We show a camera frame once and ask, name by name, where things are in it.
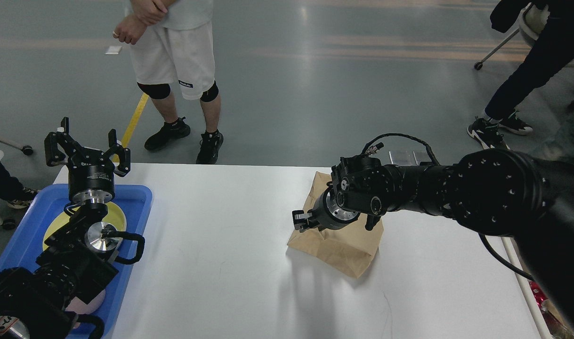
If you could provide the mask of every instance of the person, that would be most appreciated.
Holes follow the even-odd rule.
[[[501,0],[490,15],[492,28],[506,32],[517,19],[528,0]],[[484,149],[506,148],[498,128],[517,135],[528,135],[533,128],[521,120],[515,107],[532,90],[545,85],[549,79],[574,58],[574,0],[535,0],[534,6],[549,6],[547,23],[517,70],[498,88],[482,116],[467,128],[470,137]]]
[[[0,199],[5,200],[10,208],[28,207],[38,192],[35,189],[24,187],[17,178],[9,174],[0,162]]]
[[[196,163],[216,163],[224,136],[218,131],[221,98],[214,78],[213,0],[125,0],[125,4],[126,16],[113,37],[131,45],[137,84],[164,119],[162,128],[145,141],[145,149],[155,152],[190,134],[185,118],[178,117],[169,85],[177,81],[183,98],[199,99],[205,118]]]

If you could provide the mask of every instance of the hand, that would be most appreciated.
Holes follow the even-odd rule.
[[[162,0],[130,0],[136,17],[147,26],[160,22],[168,12]]]
[[[501,0],[498,2],[490,14],[492,28],[501,33],[508,31],[517,21],[521,9],[528,3],[527,0]]]
[[[123,20],[115,27],[113,37],[119,42],[131,43],[136,45],[138,39],[145,34],[147,26],[140,21],[134,14],[124,17]]]

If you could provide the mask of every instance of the robotic arm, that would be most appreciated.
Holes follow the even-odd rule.
[[[105,202],[115,197],[114,174],[123,177],[130,170],[129,149],[118,144],[114,129],[108,139],[106,152],[82,147],[69,136],[67,118],[46,137],[46,164],[69,169],[70,202],[65,212],[70,218],[44,241],[48,248],[35,260],[40,266],[35,272],[22,267],[0,272],[0,339],[63,339],[76,322],[94,324],[89,337],[102,337],[104,323],[99,317],[65,309],[74,297],[92,301],[119,272],[112,263],[138,262],[145,245],[139,234],[118,232],[102,221]],[[110,160],[113,154],[120,159],[117,168]],[[74,212],[70,206],[79,209]],[[124,239],[138,242],[134,258],[118,256]]]
[[[339,230],[364,213],[372,230],[387,212],[413,210],[479,234],[511,236],[574,329],[574,165],[492,149],[451,166],[439,165],[433,153],[431,164],[382,166],[371,153],[367,146],[342,157],[313,208],[293,211],[295,229]]]

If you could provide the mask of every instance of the chair wheel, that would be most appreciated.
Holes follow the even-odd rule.
[[[2,222],[2,228],[5,230],[12,230],[17,227],[15,219],[4,219]]]
[[[569,105],[567,105],[568,110],[574,110],[574,101],[572,101]]]
[[[33,154],[33,148],[30,145],[25,145],[21,148],[21,152],[23,152],[26,156],[31,156]]]

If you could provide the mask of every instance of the brown paper bag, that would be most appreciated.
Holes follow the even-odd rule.
[[[310,210],[316,199],[323,195],[330,180],[329,174],[316,172],[304,212]],[[357,221],[341,230],[325,229],[319,232],[318,229],[309,229],[304,233],[295,230],[287,245],[313,255],[351,277],[359,278],[375,258],[383,234],[381,221],[370,232],[364,228],[365,224],[366,214],[361,214]]]

